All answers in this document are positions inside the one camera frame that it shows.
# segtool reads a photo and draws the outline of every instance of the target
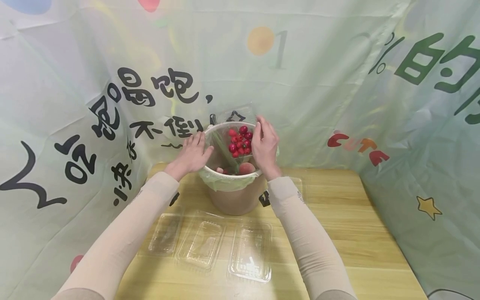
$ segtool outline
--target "white bin rim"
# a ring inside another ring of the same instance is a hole
[[[253,127],[255,126],[255,124],[251,124],[251,123],[247,123],[247,122],[240,122],[240,121],[224,122],[224,123],[220,123],[220,124],[217,124],[217,125],[209,125],[207,130],[205,130],[205,132],[204,132],[205,137],[208,136],[209,132],[211,132],[211,131],[219,128],[219,127],[242,126],[242,125],[253,126]],[[260,169],[256,170],[253,173],[245,174],[245,175],[225,175],[225,174],[218,173],[217,171],[214,171],[207,166],[204,167],[204,170],[206,170],[208,172],[215,173],[216,175],[219,175],[219,176],[222,176],[222,177],[225,177],[225,178],[232,178],[232,179],[243,179],[243,178],[252,177],[252,176],[259,177],[262,174],[262,171]]]

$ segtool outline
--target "person's left hand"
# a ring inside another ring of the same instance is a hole
[[[204,151],[204,148],[205,133],[198,132],[195,136],[191,135],[183,143],[177,158],[168,164],[164,172],[176,181],[180,181],[188,173],[200,170],[205,167],[214,149],[210,146]]]

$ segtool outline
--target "hand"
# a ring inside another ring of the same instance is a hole
[[[198,132],[195,136],[191,135],[183,143],[177,158],[167,165],[164,172],[176,181],[180,181],[188,173],[200,170],[205,167],[214,148],[210,146],[205,151],[204,149],[205,133]]]
[[[276,165],[276,149],[279,141],[272,124],[264,117],[258,116],[257,126],[253,131],[252,153],[267,181],[282,176],[280,168]]]

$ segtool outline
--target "trash bin rim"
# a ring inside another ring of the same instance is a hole
[[[216,128],[217,126],[221,126],[225,123],[228,123],[228,124],[231,124],[233,126],[235,125],[250,125],[250,126],[255,126],[255,124],[252,124],[252,123],[247,123],[247,122],[240,122],[240,121],[232,121],[232,122],[224,122],[224,123],[220,123],[220,124],[217,124],[217,125],[211,125],[211,126],[208,126],[207,130],[204,131],[205,135],[207,135],[211,130],[213,130],[214,128]],[[204,170],[206,171],[209,171],[209,172],[212,172],[212,173],[215,173],[219,176],[223,176],[225,178],[236,178],[236,179],[242,179],[242,178],[247,178],[247,177],[251,177],[251,176],[256,176],[256,177],[259,177],[261,174],[262,174],[262,171],[260,169],[258,169],[257,171],[253,172],[253,173],[250,173],[250,174],[245,174],[245,175],[225,175],[225,174],[221,174],[221,173],[218,173],[217,171],[213,171],[211,168],[205,166],[204,167]]]

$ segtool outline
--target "number 1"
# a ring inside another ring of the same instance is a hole
[[[280,45],[278,45],[278,54],[276,59],[276,68],[282,68],[282,59],[283,59],[283,52],[285,50],[285,42],[287,41],[287,31],[280,31],[277,36],[280,36]]]

